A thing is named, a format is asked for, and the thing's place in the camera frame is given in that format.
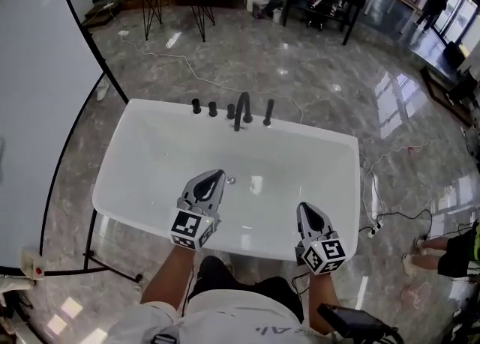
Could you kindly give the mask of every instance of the black faucet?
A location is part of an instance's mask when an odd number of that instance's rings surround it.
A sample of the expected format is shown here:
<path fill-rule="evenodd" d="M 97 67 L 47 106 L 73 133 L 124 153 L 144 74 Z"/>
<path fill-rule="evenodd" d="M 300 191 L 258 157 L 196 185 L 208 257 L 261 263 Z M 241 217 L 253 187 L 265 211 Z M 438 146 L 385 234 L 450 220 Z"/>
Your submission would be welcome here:
<path fill-rule="evenodd" d="M 238 98 L 237 103 L 237 110 L 235 111 L 235 122 L 233 124 L 233 130 L 235 132 L 240 131 L 240 121 L 242 117 L 242 110 L 245 106 L 245 115 L 243 117 L 243 121 L 245 123 L 251 123 L 254 118 L 252 118 L 252 114 L 250 113 L 250 95 L 248 92 L 242 92 L 240 97 Z"/>

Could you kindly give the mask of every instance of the person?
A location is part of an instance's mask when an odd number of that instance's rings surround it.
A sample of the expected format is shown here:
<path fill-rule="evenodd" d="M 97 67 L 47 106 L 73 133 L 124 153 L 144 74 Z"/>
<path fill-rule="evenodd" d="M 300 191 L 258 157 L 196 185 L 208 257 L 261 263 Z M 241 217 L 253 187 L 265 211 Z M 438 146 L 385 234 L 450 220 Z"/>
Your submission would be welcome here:
<path fill-rule="evenodd" d="M 321 303 L 339 305 L 329 274 L 310 274 L 310 329 L 301 325 L 301 300 L 285 279 L 241 284 L 215 256 L 202 261 L 186 314 L 179 319 L 194 257 L 195 251 L 175 245 L 140 305 L 110 328 L 106 343 L 336 343 L 329 334 L 332 327 L 317 313 Z"/>
<path fill-rule="evenodd" d="M 480 267 L 480 225 L 476 221 L 466 233 L 454 238 L 440 236 L 431 240 L 415 240 L 416 255 L 404 254 L 402 257 L 403 271 L 412 276 L 415 267 L 437 271 L 447 277 L 466 277 L 478 275 Z M 443 256 L 426 255 L 426 249 L 445 251 Z"/>
<path fill-rule="evenodd" d="M 425 33 L 434 23 L 434 20 L 442 13 L 443 10 L 447 8 L 446 0 L 428 0 L 427 7 L 421 13 L 421 16 L 416 21 L 416 26 L 418 27 L 426 19 L 427 22 L 423 28 L 423 33 Z"/>

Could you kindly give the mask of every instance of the black and white cube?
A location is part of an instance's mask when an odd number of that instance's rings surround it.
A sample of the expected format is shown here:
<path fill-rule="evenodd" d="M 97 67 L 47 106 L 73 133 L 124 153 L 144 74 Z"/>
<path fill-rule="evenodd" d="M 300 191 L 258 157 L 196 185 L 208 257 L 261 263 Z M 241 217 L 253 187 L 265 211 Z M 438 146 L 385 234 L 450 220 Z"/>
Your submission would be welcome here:
<path fill-rule="evenodd" d="M 213 217 L 175 208 L 169 225 L 170 241 L 190 250 L 199 250 L 212 235 L 214 227 Z"/>
<path fill-rule="evenodd" d="M 347 258 L 340 239 L 312 241 L 302 255 L 314 274 L 336 271 Z"/>

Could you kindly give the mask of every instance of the white shirt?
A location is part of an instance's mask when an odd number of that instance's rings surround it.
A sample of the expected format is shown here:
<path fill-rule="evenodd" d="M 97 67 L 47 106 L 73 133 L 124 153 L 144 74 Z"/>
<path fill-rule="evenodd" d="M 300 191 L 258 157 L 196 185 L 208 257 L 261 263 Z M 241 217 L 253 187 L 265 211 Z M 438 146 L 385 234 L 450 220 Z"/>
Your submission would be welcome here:
<path fill-rule="evenodd" d="M 301 325 L 284 305 L 253 292 L 215 289 L 190 300 L 185 317 L 171 305 L 132 307 L 106 344 L 323 344 L 339 343 Z"/>

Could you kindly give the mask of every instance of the person's arm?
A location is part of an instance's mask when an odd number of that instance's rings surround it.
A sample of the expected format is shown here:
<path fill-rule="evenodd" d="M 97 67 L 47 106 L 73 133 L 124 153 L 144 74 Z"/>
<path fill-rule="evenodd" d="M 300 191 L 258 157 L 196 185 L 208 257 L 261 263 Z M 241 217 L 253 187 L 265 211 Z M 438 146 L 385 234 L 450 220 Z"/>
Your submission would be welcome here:
<path fill-rule="evenodd" d="M 140 303 L 163 301 L 177 310 L 187 288 L 194 257 L 195 251 L 175 245 L 147 285 Z"/>
<path fill-rule="evenodd" d="M 310 274 L 310 290 L 308 292 L 308 315 L 310 327 L 321 334 L 329 334 L 334 329 L 317 312 L 320 304 L 340 306 L 330 274 Z"/>

